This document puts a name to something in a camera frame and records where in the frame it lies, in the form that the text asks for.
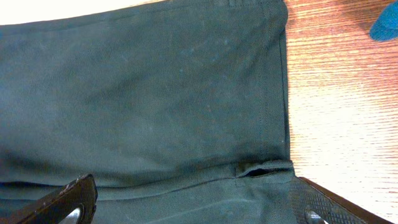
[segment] blue cloth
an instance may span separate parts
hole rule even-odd
[[[388,5],[373,24],[370,36],[374,40],[386,41],[398,37],[398,1]]]

